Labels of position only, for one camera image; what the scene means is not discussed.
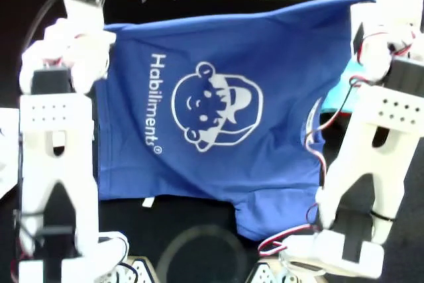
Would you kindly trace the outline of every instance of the cartoon face logo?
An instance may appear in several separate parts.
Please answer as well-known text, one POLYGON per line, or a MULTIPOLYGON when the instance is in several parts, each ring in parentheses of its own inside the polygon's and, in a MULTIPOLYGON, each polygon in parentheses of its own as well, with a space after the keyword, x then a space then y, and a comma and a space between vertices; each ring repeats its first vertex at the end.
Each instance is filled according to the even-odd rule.
POLYGON ((200 62, 172 92, 172 115, 186 141, 198 151, 242 142, 259 125, 261 89, 244 76, 218 74, 200 62))

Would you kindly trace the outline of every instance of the t-shirt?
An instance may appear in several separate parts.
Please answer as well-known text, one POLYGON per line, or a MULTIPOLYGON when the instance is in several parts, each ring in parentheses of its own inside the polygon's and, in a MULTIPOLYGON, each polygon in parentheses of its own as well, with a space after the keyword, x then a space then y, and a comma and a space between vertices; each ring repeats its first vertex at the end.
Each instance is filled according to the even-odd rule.
POLYGON ((107 26, 117 41, 96 84, 100 198, 229 201, 253 240, 305 223, 320 171, 305 132, 349 61, 361 1, 373 0, 107 26))

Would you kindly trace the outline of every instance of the black background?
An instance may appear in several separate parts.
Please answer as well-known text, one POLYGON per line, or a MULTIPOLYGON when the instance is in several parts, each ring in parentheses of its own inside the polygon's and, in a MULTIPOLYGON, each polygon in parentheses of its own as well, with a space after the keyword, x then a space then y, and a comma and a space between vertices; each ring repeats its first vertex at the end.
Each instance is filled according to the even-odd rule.
MULTIPOLYGON (((18 90, 15 64, 23 36, 38 8, 45 0, 0 0, 0 106, 16 107, 18 90)), ((196 15, 219 13, 255 13, 291 5, 286 0, 106 0, 107 23, 145 23, 196 15)), ((61 3, 47 14, 36 38, 44 27, 58 17, 65 17, 61 3)), ((325 155, 331 160, 337 154, 343 128, 337 125, 325 132, 325 155)), ((424 282, 424 144, 421 142, 405 182, 406 196, 385 244, 386 259, 380 282, 424 282)), ((346 204, 368 209, 372 185, 364 179, 345 198, 346 204)), ((0 282, 10 282, 13 257, 12 209, 16 191, 0 200, 0 282)), ((161 196, 153 209, 141 207, 140 200, 108 201, 100 204, 102 231, 121 231, 130 241, 131 255, 147 256, 156 265, 171 240, 195 225, 218 225, 234 234, 234 208, 228 203, 161 196)), ((251 268, 257 260, 257 243, 239 237, 251 268)), ((185 246, 171 264, 168 282, 237 283, 232 279, 235 256, 224 242, 213 238, 195 240, 185 246)), ((373 282, 357 278, 328 277, 329 282, 373 282)))

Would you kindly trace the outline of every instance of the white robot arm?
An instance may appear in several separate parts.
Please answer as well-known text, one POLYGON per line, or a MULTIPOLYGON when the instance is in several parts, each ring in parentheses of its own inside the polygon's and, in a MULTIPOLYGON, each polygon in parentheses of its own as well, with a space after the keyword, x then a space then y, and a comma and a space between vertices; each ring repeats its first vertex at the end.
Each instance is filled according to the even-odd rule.
POLYGON ((19 282, 93 283, 128 255, 124 235, 99 233, 92 106, 85 96, 107 75, 116 38, 103 30, 103 1, 64 0, 68 18, 22 55, 19 282), (62 215, 51 213, 52 205, 62 215))
POLYGON ((282 264, 297 277, 324 273, 378 278, 384 249, 404 195, 403 181, 424 136, 424 35, 412 27, 374 26, 362 32, 356 57, 372 85, 358 88, 358 102, 336 160, 317 192, 322 229, 282 241, 282 264), (386 139, 376 144, 377 131, 386 139), (375 201, 370 213, 339 205, 363 175, 372 174, 375 201))

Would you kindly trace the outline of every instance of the clothing tag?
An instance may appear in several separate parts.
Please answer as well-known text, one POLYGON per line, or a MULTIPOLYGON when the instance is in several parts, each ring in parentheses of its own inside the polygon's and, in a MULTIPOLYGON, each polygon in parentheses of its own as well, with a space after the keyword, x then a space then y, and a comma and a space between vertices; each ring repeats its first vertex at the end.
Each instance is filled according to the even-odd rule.
POLYGON ((143 200, 142 206, 145 208, 151 208, 153 206, 154 197, 146 198, 143 200))
MULTIPOLYGON (((320 97, 315 104, 313 105, 311 111, 309 112, 309 115, 307 116, 306 120, 306 134, 312 131, 313 129, 313 119, 315 117, 315 113, 317 112, 318 106, 321 104, 322 97, 320 97)), ((313 134, 310 134, 306 140, 309 144, 313 143, 313 134)))

